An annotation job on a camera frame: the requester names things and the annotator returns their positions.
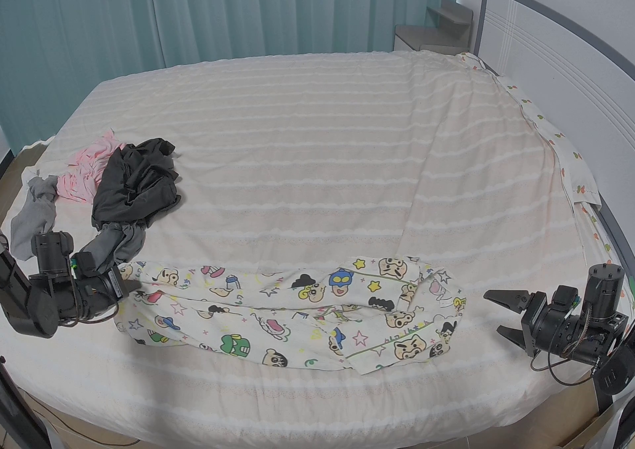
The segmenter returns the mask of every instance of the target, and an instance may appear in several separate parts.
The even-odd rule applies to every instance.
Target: tiled floor
[[[4,220],[13,199],[20,191],[22,170],[26,166],[35,164],[45,149],[46,146],[39,145],[23,151],[0,178],[0,222]],[[80,421],[50,408],[55,414],[53,415],[30,397],[27,398],[27,402],[33,410],[44,415],[53,424],[70,449],[97,449],[104,446],[110,447],[108,444],[134,442],[134,439]],[[587,382],[578,387],[570,387],[550,397],[543,405],[510,426],[489,428],[470,437],[451,441],[419,444],[412,449],[551,449],[557,444],[571,440],[596,413],[597,404],[592,383]],[[100,443],[74,434],[67,426],[64,426],[60,419],[69,427]],[[4,429],[0,427],[0,441],[3,437]],[[7,437],[3,447],[15,449],[18,446],[10,437]],[[131,447],[135,449],[159,449],[158,446],[147,442],[138,442]]]

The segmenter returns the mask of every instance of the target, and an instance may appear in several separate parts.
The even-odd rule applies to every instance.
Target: gray garment
[[[90,251],[95,267],[103,274],[115,264],[129,262],[144,245],[146,229],[138,224],[110,222],[80,251]]]
[[[31,238],[51,230],[55,222],[56,197],[57,176],[34,177],[28,182],[24,206],[11,220],[11,253],[15,258],[31,258]]]

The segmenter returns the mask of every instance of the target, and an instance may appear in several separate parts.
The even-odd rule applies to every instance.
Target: wooden nightstand
[[[428,7],[438,27],[418,25],[395,26],[395,50],[432,50],[439,54],[459,54],[469,50],[472,29],[471,9],[453,0],[441,0],[440,8]]]

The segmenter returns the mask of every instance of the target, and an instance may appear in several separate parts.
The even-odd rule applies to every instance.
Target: striped bed sheet
[[[356,254],[419,256],[451,268],[469,302],[447,355],[365,376],[143,347],[113,323],[39,340],[2,319],[9,371],[50,405],[165,446],[370,449],[510,424],[560,390],[496,334],[520,317],[482,299],[582,289],[587,273],[558,161],[488,72],[399,52],[129,75],[92,91],[36,169],[64,172],[108,127],[176,146],[182,204],[152,224],[137,260],[327,271]],[[79,249],[95,235],[90,214],[60,199],[55,229]],[[34,259],[20,265],[36,272]],[[558,370],[570,381],[585,367]]]

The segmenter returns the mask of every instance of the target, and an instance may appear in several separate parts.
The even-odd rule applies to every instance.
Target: bed
[[[465,286],[447,355],[362,376],[144,347],[112,323],[39,340],[2,319],[14,380],[80,419],[183,448],[398,448],[526,415],[561,386],[531,372],[527,356],[496,334],[520,320],[483,292],[582,290],[588,262],[632,265],[635,238],[625,196],[634,181],[615,178],[633,156],[620,99],[635,92],[631,68],[536,5],[483,0],[476,53],[491,72],[469,56],[399,52],[222,60],[109,80],[23,175],[63,172],[65,159],[108,127],[125,142],[162,136],[176,146],[183,201],[152,224],[138,260],[328,270],[357,253],[416,255],[447,265]],[[527,30],[541,48],[525,45]],[[547,70],[552,58],[584,49],[567,66],[591,73],[593,100],[578,94],[581,75],[566,83]],[[620,120],[598,117],[597,94]],[[571,158],[554,153],[538,115],[579,148],[575,160],[592,173],[583,193],[569,178],[563,184]],[[610,139],[600,147],[596,133]],[[607,154],[616,163],[608,171]],[[608,204],[597,217],[595,182]],[[78,248],[95,235],[90,214],[60,199],[55,229]],[[33,259],[20,265],[36,272]],[[632,301],[625,288],[620,309],[631,317]],[[586,370],[558,368],[566,381]]]

